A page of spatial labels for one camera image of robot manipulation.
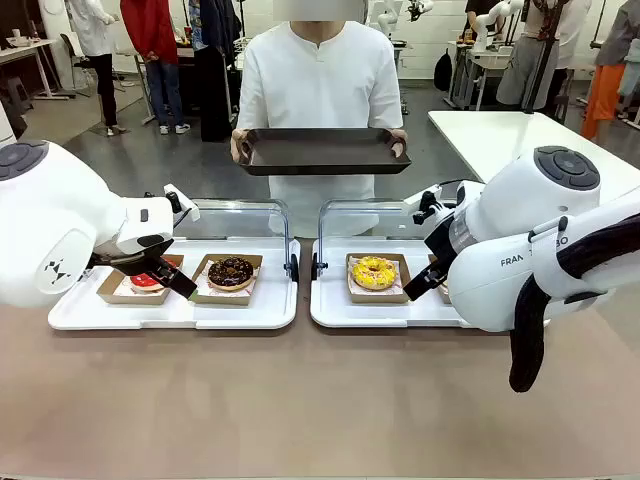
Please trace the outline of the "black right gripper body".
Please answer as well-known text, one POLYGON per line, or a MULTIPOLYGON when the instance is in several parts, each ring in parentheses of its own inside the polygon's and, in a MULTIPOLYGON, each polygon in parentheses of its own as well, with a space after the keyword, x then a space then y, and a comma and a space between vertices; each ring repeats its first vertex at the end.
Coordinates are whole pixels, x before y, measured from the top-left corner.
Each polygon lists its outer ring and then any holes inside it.
POLYGON ((468 247, 468 227, 463 215, 453 214, 440 220, 424 240, 426 246, 441 263, 451 263, 468 247))

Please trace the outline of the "person right hand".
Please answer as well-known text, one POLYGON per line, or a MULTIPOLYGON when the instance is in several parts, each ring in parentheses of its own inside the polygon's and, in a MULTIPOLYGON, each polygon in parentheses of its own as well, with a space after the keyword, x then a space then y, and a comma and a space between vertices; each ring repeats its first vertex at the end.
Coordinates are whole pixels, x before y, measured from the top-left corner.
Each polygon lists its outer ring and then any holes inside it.
POLYGON ((248 129, 234 129, 230 139, 232 160, 236 164, 245 163, 251 155, 251 149, 247 143, 248 129))

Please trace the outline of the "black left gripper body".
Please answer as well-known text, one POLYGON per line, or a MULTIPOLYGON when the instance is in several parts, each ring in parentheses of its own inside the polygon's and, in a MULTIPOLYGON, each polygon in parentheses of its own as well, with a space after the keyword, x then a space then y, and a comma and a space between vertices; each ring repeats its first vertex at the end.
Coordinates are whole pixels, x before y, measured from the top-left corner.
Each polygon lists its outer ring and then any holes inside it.
POLYGON ((88 260, 88 268, 107 266, 123 274, 157 274, 162 269, 169 269, 162 255, 172 244, 173 240, 167 239, 155 245, 143 247, 137 253, 116 256, 93 252, 88 260))

